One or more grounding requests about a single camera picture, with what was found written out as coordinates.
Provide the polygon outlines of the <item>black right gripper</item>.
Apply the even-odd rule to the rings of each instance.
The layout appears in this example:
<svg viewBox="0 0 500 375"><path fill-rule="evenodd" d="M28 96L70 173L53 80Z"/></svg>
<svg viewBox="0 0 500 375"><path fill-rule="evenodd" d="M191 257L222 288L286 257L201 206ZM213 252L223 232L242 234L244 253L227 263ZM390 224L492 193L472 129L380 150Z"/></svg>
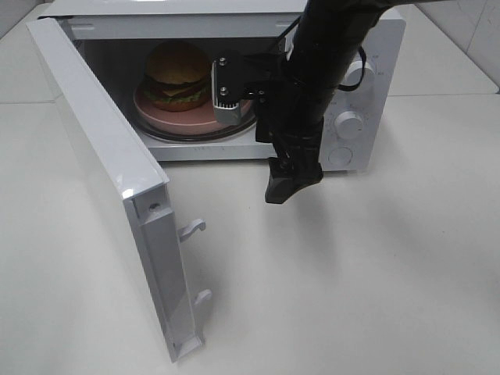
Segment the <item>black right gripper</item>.
<svg viewBox="0 0 500 375"><path fill-rule="evenodd" d="M273 144L265 201L283 204L298 191L323 179L319 161L321 120L311 120L306 84L284 54L243 56L245 99L255 104L255 139Z"/></svg>

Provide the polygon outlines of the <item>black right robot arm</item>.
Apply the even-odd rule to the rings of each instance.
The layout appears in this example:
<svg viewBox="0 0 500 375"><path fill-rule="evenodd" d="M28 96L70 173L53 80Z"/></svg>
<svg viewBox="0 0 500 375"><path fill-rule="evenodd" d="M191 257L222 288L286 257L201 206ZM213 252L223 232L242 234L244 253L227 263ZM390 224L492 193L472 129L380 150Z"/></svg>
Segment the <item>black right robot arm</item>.
<svg viewBox="0 0 500 375"><path fill-rule="evenodd" d="M282 204L319 183L324 113L366 35L399 1L309 1L297 22L288 58L249 56L253 68L242 80L241 97L262 103L258 131L276 152L269 158L265 200Z"/></svg>

